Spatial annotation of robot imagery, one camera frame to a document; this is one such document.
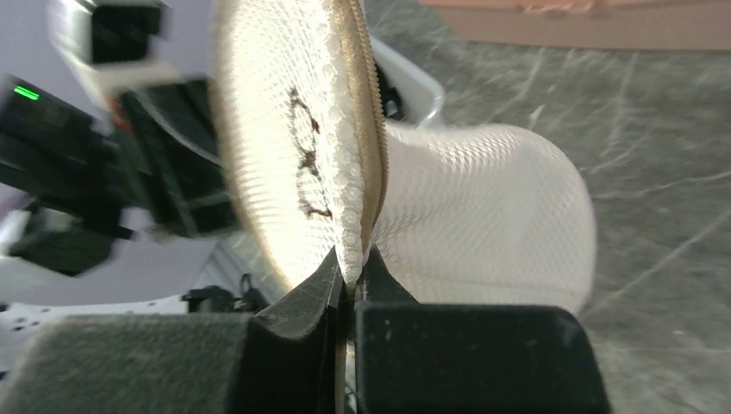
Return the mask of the white mesh laundry bag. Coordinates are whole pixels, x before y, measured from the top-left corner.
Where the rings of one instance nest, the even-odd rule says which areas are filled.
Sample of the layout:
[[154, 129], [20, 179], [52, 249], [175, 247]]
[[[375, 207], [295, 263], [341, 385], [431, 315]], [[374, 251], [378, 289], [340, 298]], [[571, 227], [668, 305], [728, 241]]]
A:
[[579, 311], [596, 221], [577, 168], [503, 124], [387, 123], [356, 1], [220, 1], [209, 95], [234, 209], [299, 285], [335, 254], [354, 287], [372, 248], [428, 303]]

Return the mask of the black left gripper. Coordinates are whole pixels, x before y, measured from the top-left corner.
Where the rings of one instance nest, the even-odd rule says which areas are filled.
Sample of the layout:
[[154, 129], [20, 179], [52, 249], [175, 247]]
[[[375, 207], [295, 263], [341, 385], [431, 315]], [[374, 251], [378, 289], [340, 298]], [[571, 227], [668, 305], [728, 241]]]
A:
[[239, 229], [224, 185], [207, 78], [139, 87], [117, 102], [119, 160], [136, 203], [174, 235]]

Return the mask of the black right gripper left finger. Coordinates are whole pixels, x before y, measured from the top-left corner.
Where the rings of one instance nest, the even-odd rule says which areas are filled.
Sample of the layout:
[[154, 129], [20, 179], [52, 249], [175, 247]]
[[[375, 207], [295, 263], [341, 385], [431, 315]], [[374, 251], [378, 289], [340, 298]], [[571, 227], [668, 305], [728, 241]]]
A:
[[334, 253], [257, 314], [78, 316], [35, 334], [4, 413], [340, 413]]

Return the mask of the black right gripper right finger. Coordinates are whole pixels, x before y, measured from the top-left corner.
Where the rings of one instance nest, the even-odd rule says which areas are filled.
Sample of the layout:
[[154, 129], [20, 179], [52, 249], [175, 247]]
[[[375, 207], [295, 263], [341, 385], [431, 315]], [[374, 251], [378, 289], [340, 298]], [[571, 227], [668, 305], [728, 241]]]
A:
[[358, 283], [360, 413], [609, 413], [578, 320], [545, 305], [421, 304], [377, 249]]

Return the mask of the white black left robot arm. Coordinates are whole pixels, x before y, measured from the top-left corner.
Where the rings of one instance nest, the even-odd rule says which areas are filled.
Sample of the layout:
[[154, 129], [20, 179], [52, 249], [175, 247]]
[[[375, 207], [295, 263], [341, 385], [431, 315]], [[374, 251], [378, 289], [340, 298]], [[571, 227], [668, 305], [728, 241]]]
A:
[[17, 77], [1, 84], [1, 180], [31, 197], [9, 255], [75, 277], [133, 237], [128, 207], [183, 238], [239, 227], [223, 183], [205, 77], [121, 92], [113, 130]]

